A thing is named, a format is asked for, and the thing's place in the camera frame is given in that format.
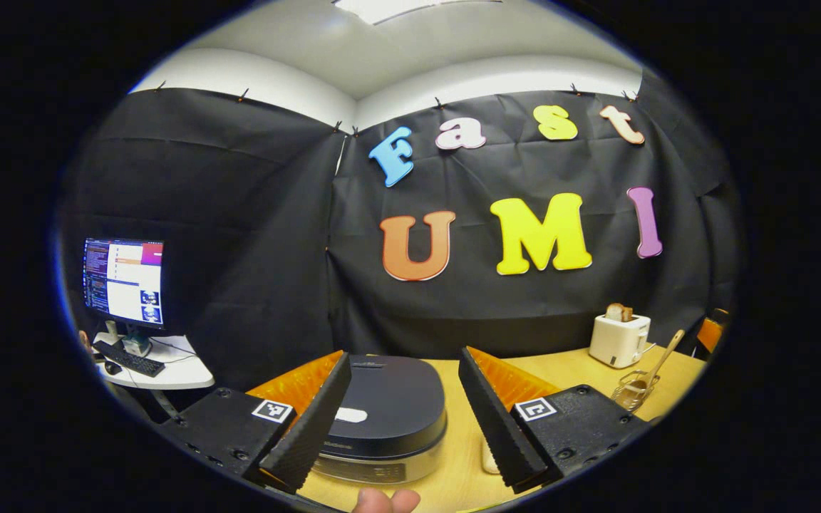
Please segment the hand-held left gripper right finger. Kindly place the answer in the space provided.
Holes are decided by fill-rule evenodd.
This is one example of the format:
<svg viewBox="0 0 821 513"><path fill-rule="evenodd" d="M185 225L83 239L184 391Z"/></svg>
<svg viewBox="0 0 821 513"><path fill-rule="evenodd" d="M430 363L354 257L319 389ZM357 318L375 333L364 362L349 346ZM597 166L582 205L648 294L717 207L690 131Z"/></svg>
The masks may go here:
<svg viewBox="0 0 821 513"><path fill-rule="evenodd" d="M570 480L650 426L587 384L561 389L478 348L462 349L458 374L515 493Z"/></svg>

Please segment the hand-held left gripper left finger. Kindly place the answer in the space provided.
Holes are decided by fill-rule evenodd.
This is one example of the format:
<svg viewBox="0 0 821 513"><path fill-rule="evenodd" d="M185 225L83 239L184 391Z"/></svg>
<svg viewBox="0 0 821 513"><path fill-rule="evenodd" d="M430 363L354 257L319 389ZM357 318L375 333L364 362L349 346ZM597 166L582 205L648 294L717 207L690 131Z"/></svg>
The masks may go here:
<svg viewBox="0 0 821 513"><path fill-rule="evenodd" d="M180 449L218 470L293 494L303 487L351 382L344 351L249 390L218 388L162 424Z"/></svg>

